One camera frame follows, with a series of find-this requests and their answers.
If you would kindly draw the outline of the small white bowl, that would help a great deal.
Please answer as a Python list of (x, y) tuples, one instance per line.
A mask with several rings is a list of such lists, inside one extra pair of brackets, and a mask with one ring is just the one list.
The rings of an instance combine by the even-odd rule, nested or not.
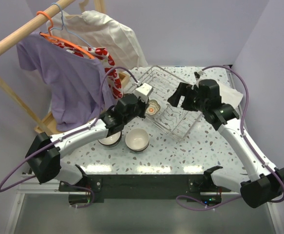
[(156, 115), (160, 111), (160, 109), (161, 106), (159, 105), (159, 103), (156, 100), (151, 99), (149, 100), (149, 105), (146, 109), (146, 114), (150, 116)]

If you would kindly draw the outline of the cream floral bowl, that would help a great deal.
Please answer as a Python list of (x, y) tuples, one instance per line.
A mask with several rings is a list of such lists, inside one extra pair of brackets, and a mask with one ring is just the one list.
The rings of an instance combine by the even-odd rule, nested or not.
[(149, 144), (149, 134), (144, 129), (132, 129), (125, 138), (128, 148), (140, 149)]

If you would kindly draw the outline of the red bowl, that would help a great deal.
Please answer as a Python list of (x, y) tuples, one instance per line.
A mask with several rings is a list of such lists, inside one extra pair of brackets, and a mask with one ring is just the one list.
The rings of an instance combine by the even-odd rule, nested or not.
[(114, 135), (108, 136), (104, 139), (99, 139), (98, 142), (103, 142), (105, 144), (112, 144), (114, 142), (120, 142), (122, 138), (122, 132), (118, 132)]

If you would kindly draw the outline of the teal white dotted bowl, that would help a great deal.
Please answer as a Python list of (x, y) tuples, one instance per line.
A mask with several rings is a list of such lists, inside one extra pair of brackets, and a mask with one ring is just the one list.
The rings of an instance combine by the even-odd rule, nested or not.
[(141, 153), (143, 152), (144, 150), (146, 150), (148, 148), (149, 144), (145, 145), (143, 148), (140, 148), (140, 149), (132, 149), (132, 148), (129, 148), (132, 152), (135, 152), (135, 153)]

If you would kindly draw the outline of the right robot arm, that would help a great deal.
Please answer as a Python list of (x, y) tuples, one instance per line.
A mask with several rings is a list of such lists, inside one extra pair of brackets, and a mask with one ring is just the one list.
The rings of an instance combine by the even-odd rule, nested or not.
[(277, 168), (258, 148), (242, 125), (235, 108), (222, 102), (220, 87), (215, 80), (203, 79), (197, 85), (179, 83), (168, 103), (186, 111), (201, 112), (204, 119), (220, 133), (242, 162), (248, 181), (239, 182), (228, 174), (219, 174), (221, 166), (204, 171), (199, 188), (213, 192), (224, 187), (238, 192), (244, 202), (257, 208), (284, 195), (284, 168)]

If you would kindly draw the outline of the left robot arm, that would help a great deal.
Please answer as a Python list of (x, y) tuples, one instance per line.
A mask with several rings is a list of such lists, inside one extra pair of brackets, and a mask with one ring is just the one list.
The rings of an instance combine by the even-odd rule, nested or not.
[(65, 164), (62, 159), (87, 143), (122, 131), (135, 117), (144, 118), (148, 104), (148, 95), (125, 94), (114, 107), (87, 124), (52, 136), (38, 134), (26, 159), (39, 183), (57, 179), (69, 183), (75, 191), (84, 190), (87, 185), (85, 172), (80, 166)]

